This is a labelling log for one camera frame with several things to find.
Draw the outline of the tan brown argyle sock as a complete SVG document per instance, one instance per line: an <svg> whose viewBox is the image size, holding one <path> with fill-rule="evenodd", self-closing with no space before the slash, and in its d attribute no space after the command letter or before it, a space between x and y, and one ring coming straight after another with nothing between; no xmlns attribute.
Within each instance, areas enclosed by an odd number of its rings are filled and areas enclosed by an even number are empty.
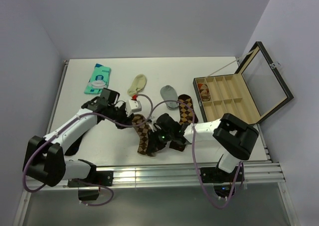
<svg viewBox="0 0 319 226"><path fill-rule="evenodd" d="M145 117L141 114L135 114L132 119L132 125L140 139L137 153L140 155L154 157L149 139L149 132L151 132L151 128L148 123L143 123L145 120Z"/></svg>

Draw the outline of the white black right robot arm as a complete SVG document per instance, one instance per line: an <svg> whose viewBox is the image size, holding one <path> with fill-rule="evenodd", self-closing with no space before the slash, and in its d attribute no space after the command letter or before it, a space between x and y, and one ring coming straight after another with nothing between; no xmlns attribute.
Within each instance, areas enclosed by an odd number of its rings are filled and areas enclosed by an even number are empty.
<svg viewBox="0 0 319 226"><path fill-rule="evenodd" d="M257 129L231 113L210 122L183 124L165 113L157 119L154 127L155 130L148 133L149 153L163 149L170 141L181 145L217 141L226 150L215 170L216 177L221 181L227 181L239 162L250 158L259 136Z"/></svg>

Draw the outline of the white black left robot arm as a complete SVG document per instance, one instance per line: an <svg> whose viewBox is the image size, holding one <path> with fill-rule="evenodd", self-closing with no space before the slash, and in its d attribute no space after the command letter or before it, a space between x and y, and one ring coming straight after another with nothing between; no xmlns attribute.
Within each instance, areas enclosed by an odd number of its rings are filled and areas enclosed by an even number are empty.
<svg viewBox="0 0 319 226"><path fill-rule="evenodd" d="M67 161L65 156L79 147L87 131L105 119L118 129L132 127L134 113L141 111L141 103L132 97L118 107L119 96L118 92L104 88L64 125L43 137L32 137L27 144L23 177L29 176L50 187L71 179L78 179L86 186L95 184L98 177L95 164L83 159Z"/></svg>

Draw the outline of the dark brown argyle sock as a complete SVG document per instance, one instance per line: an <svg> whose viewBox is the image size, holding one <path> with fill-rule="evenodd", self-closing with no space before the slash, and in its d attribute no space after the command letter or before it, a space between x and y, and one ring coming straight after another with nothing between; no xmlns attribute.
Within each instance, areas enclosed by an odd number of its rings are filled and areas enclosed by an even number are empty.
<svg viewBox="0 0 319 226"><path fill-rule="evenodd" d="M191 96L186 94L179 95L178 101L188 105L192 110L194 110ZM193 117L194 117L194 122L198 123L197 115L193 114L192 111L185 105L179 105L179 115L180 115L180 120L179 120L180 125L184 125L186 123L192 123ZM174 141L171 141L169 147L171 149L183 152L186 148L186 145L178 144Z"/></svg>

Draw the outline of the grey ankle sock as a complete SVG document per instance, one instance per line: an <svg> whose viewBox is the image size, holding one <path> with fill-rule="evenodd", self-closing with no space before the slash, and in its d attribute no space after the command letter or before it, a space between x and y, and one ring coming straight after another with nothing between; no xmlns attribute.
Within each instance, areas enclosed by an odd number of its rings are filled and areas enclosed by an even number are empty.
<svg viewBox="0 0 319 226"><path fill-rule="evenodd" d="M176 102L178 100L178 96L172 86L166 85L162 87L160 90L160 95L162 99L166 101L165 104L169 110L175 110L178 108L178 103Z"/></svg>

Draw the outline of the cream ankle sock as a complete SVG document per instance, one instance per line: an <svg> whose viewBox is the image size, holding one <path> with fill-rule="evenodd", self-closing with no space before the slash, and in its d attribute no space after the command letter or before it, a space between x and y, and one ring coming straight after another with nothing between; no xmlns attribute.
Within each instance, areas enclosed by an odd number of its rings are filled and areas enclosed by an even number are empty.
<svg viewBox="0 0 319 226"><path fill-rule="evenodd" d="M135 76L131 86L127 90L128 95L129 96L136 95L137 93L139 93L140 91L144 89L146 84L147 84L147 78L144 74L139 74Z"/></svg>

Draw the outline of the green patterned sock pair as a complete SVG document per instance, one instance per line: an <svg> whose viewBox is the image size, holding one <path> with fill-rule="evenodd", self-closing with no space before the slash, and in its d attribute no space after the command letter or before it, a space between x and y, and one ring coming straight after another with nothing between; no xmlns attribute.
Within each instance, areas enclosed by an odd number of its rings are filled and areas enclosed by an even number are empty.
<svg viewBox="0 0 319 226"><path fill-rule="evenodd" d="M87 83L84 90L84 94L87 95L97 95L102 92L104 88L109 85L111 68L103 66L101 64L96 64L94 71Z"/></svg>

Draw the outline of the rolled orange argyle sock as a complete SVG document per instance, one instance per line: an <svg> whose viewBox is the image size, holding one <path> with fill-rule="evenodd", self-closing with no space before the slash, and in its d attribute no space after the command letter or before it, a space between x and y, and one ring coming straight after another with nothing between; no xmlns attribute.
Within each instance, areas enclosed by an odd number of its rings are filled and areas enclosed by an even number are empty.
<svg viewBox="0 0 319 226"><path fill-rule="evenodd" d="M197 87L199 89L201 100L203 102L211 101L211 95L208 86L204 83L198 83Z"/></svg>

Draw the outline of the black blue sock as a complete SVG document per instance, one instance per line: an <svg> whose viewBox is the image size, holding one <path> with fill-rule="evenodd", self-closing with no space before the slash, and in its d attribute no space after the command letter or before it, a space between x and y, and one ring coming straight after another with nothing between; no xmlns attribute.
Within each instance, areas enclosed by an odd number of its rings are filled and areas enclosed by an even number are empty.
<svg viewBox="0 0 319 226"><path fill-rule="evenodd" d="M78 152L83 136L84 135L81 135L74 143L70 145L70 147L64 153L65 156L73 156Z"/></svg>

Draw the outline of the black compartment box with lid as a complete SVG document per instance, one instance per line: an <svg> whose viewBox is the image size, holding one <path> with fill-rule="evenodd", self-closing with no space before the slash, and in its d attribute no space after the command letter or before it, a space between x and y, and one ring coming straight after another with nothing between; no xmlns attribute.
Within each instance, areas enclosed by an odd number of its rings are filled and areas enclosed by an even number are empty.
<svg viewBox="0 0 319 226"><path fill-rule="evenodd" d="M278 66L257 41L233 74L195 78L193 87L203 121L231 113L251 125L264 122L294 98ZM208 86L211 101L201 100L198 83Z"/></svg>

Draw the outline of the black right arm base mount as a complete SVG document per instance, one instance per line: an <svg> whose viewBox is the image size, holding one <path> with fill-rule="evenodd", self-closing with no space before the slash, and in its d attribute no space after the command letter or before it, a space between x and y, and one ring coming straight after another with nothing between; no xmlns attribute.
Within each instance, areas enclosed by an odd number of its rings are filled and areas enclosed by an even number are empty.
<svg viewBox="0 0 319 226"><path fill-rule="evenodd" d="M236 166L231 173L226 173L218 167L201 167L199 171L203 183L222 184L233 182L237 168Z"/></svg>

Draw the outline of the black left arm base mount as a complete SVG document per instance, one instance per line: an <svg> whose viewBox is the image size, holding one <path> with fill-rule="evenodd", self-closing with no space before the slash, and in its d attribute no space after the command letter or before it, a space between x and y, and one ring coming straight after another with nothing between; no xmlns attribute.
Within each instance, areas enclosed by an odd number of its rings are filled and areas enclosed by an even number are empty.
<svg viewBox="0 0 319 226"><path fill-rule="evenodd" d="M91 185L112 186L114 171L97 171L90 179L68 180L67 186L70 188L89 187Z"/></svg>

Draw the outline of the aluminium frame rail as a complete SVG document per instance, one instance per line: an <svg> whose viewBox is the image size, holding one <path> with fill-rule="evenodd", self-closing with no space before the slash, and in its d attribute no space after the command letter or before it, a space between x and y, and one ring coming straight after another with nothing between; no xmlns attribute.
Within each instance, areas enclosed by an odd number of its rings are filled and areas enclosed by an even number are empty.
<svg viewBox="0 0 319 226"><path fill-rule="evenodd" d="M79 85L73 77L80 72L79 79L83 80L89 72L89 66L98 63L106 65L124 64L141 66L146 73L148 58L119 58L119 59L70 59L66 60L63 67L62 77L59 83L58 93L50 116L47 132L50 132L58 119L64 114L61 111L62 103L65 102L66 88L70 86L76 89ZM186 150L186 157L174 156L168 162L142 163L126 160L124 163L113 164L104 162L100 165L101 171L113 171L113 188L160 188L160 187L183 187L197 186L199 184L195 175L194 165L191 162L191 150ZM245 184L275 184L279 190L280 208L284 211L281 215L289 226L298 226L300 221L297 217L294 205L288 192L286 179L280 163L272 161L263 135L257 140L257 149L253 152L253 158L265 154L267 160L251 159L245 162Z"/></svg>

